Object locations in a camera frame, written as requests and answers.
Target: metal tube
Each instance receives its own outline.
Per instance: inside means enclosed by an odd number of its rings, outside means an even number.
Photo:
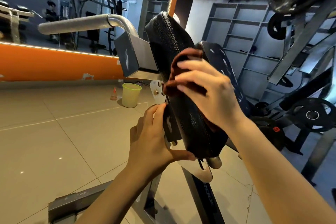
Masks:
[[[125,17],[117,14],[101,14],[70,20],[42,23],[38,26],[44,35],[62,34],[101,28],[121,27],[126,32],[139,37],[137,30]]]

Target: yellow trash can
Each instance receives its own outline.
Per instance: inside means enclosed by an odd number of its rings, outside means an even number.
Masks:
[[[141,86],[133,83],[123,84],[123,100],[124,107],[134,108],[138,104],[139,94],[142,90]]]

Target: finger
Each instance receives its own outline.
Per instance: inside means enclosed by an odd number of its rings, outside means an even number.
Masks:
[[[197,70],[188,71],[175,76],[175,81],[194,82],[207,90],[209,89],[209,87],[216,86],[217,80],[217,77]]]
[[[180,160],[196,160],[196,157],[194,154],[192,154],[190,151],[186,150],[171,150],[169,149],[170,154],[172,156],[172,159],[170,160],[170,163]]]
[[[155,115],[154,115],[154,120],[153,120],[154,128],[160,128],[160,130],[162,129],[163,113],[165,111],[165,108],[166,108],[166,103],[159,105],[159,107],[157,108]]]
[[[137,126],[134,126],[129,130],[129,138],[131,140],[131,143],[137,140],[138,138],[137,137]]]
[[[138,119],[136,134],[139,136],[142,132],[142,129],[144,128],[144,117],[140,117]]]
[[[144,116],[144,125],[153,125],[153,115],[156,112],[156,110],[158,109],[159,105],[154,105],[149,107],[146,111],[145,111],[145,116]]]
[[[200,108],[200,105],[206,99],[204,95],[199,94],[198,92],[193,91],[186,86],[178,85],[177,89],[186,94],[197,105],[198,108]]]
[[[222,75],[212,65],[202,60],[185,60],[177,63],[177,66],[181,69],[197,70],[213,76]]]

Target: person's right hand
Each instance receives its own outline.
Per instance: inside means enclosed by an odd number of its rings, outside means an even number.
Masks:
[[[226,130],[246,118],[238,104],[229,77],[218,72],[204,59],[181,61],[177,65],[190,71],[176,76],[176,81],[194,82],[207,90],[204,96],[186,86],[177,86],[191,98],[209,121]]]

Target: gray shelving unit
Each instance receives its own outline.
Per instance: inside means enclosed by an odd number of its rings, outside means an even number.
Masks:
[[[215,3],[202,37],[202,40],[222,45],[244,93],[254,102],[261,101],[268,93],[273,94],[273,98],[283,95],[267,88],[267,77],[279,60],[268,57],[273,55],[262,53],[262,48],[258,47],[263,44],[259,36],[267,32],[272,15],[268,5]]]
[[[145,26],[149,23],[149,21],[157,16],[162,11],[168,10],[169,3],[167,1],[148,1],[148,10],[146,14],[146,22]],[[146,30],[143,31],[144,40],[148,41],[148,36]]]

